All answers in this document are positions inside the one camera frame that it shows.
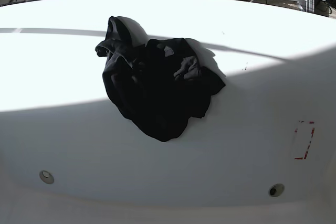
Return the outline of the black t-shirt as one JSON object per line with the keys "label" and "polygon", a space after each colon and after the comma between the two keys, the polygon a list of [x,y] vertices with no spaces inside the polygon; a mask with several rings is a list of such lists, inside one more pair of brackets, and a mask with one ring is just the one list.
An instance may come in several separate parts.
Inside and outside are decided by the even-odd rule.
{"label": "black t-shirt", "polygon": [[225,82],[203,66],[184,38],[150,39],[134,46],[126,25],[110,17],[104,41],[95,48],[106,58],[102,73],[108,98],[144,134],[167,142],[178,138],[190,118],[203,118]]}

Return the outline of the red tape rectangle marking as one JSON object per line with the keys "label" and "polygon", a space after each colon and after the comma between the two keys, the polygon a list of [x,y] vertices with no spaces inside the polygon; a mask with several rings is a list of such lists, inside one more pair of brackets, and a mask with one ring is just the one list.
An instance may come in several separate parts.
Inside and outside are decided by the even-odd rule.
{"label": "red tape rectangle marking", "polygon": [[293,135],[292,157],[295,160],[304,160],[308,156],[314,136],[315,121],[299,121]]}

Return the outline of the right round table grommet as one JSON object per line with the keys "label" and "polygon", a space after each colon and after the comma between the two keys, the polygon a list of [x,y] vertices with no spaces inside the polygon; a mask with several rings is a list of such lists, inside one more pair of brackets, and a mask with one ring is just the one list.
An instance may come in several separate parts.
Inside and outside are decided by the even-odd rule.
{"label": "right round table grommet", "polygon": [[268,194],[270,197],[279,197],[284,190],[285,186],[283,184],[275,184],[268,190]]}

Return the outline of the round table grommet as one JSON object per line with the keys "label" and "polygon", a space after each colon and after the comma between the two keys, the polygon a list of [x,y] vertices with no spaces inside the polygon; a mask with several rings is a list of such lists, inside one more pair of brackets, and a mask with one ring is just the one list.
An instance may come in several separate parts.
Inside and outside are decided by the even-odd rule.
{"label": "round table grommet", "polygon": [[270,197],[279,197],[284,190],[285,186],[283,184],[275,184],[268,190],[268,194]]}
{"label": "round table grommet", "polygon": [[53,184],[55,181],[53,175],[46,170],[40,171],[39,177],[44,183],[49,184],[49,185]]}

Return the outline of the left round table grommet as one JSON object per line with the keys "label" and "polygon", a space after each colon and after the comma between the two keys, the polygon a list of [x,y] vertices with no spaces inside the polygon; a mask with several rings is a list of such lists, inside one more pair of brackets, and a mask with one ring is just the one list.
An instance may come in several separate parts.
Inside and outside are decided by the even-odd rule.
{"label": "left round table grommet", "polygon": [[53,184],[55,181],[53,175],[46,170],[40,171],[39,177],[44,183],[49,184],[49,185]]}

